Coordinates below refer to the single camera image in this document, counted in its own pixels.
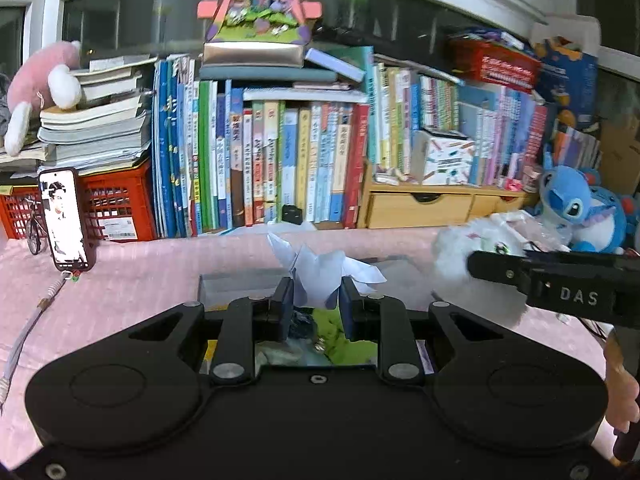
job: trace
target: phone screen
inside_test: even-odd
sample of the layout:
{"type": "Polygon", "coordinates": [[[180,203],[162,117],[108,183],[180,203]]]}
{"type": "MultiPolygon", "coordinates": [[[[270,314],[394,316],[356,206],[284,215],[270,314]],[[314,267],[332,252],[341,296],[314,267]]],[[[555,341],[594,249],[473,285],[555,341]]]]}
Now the phone screen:
{"type": "Polygon", "coordinates": [[[87,258],[74,174],[63,170],[43,173],[38,179],[53,259],[60,267],[81,269],[87,258]]]}

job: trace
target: white cable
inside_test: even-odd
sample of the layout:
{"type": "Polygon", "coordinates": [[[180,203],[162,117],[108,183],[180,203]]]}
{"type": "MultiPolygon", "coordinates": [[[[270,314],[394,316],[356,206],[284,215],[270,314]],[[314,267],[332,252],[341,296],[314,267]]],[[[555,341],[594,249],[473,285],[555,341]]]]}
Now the white cable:
{"type": "Polygon", "coordinates": [[[27,321],[27,324],[22,327],[20,334],[18,334],[17,339],[14,342],[14,346],[11,348],[9,352],[9,358],[4,365],[4,372],[2,373],[2,378],[0,378],[0,416],[2,415],[2,407],[6,402],[7,397],[9,396],[9,387],[11,387],[11,379],[14,376],[15,369],[18,367],[18,360],[20,359],[20,353],[22,352],[22,346],[24,346],[24,342],[29,335],[31,329],[36,325],[38,319],[41,314],[47,309],[47,307],[53,301],[53,298],[56,297],[58,291],[65,284],[65,281],[72,277],[72,273],[68,270],[64,270],[60,275],[60,278],[53,283],[47,289],[47,295],[40,300],[38,306],[36,307],[33,314],[27,321]]]}

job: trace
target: drawer handle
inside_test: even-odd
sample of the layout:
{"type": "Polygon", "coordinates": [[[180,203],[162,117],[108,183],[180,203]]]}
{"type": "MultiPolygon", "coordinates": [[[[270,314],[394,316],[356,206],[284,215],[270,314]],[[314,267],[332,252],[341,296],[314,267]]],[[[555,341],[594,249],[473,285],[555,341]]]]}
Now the drawer handle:
{"type": "Polygon", "coordinates": [[[414,197],[414,200],[420,204],[428,204],[431,202],[435,202],[439,199],[442,194],[441,193],[411,193],[411,196],[414,197]]]}

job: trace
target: cardboard box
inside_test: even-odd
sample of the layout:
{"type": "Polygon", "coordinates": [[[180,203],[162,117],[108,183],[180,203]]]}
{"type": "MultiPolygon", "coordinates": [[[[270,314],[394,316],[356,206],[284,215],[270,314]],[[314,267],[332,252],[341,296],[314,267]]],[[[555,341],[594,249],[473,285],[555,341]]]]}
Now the cardboard box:
{"type": "Polygon", "coordinates": [[[415,133],[412,176],[424,186],[466,184],[474,159],[473,140],[456,132],[415,133]]]}
{"type": "Polygon", "coordinates": [[[536,23],[531,44],[542,60],[536,91],[559,105],[558,120],[581,130],[593,120],[600,49],[600,22],[592,16],[550,14],[548,25],[536,23]],[[562,36],[580,46],[567,49],[552,38],[562,36]]]}
{"type": "Polygon", "coordinates": [[[640,120],[602,121],[600,176],[614,193],[634,195],[640,183],[640,120]]]}

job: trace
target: red plastic crate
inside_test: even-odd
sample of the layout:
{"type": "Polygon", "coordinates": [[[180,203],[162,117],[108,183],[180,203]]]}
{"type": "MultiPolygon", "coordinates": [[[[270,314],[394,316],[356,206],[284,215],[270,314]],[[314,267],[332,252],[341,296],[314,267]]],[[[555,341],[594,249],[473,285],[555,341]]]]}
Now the red plastic crate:
{"type": "MultiPolygon", "coordinates": [[[[107,228],[107,231],[111,232],[110,237],[108,232],[105,232],[104,225],[118,224],[117,221],[113,222],[117,219],[126,224],[130,219],[135,229],[135,237],[133,230],[125,229],[120,233],[120,239],[114,241],[147,242],[156,239],[156,224],[149,193],[152,187],[150,167],[151,164],[146,161],[133,170],[80,177],[80,192],[84,195],[84,213],[89,238],[114,239],[117,226],[107,228]]],[[[0,195],[0,219],[9,238],[24,238],[26,235],[30,210],[25,198],[37,198],[40,202],[38,188],[14,187],[11,195],[0,195]]]]}
{"type": "Polygon", "coordinates": [[[463,78],[496,83],[531,92],[538,81],[540,61],[489,41],[452,40],[456,69],[463,78]]]}

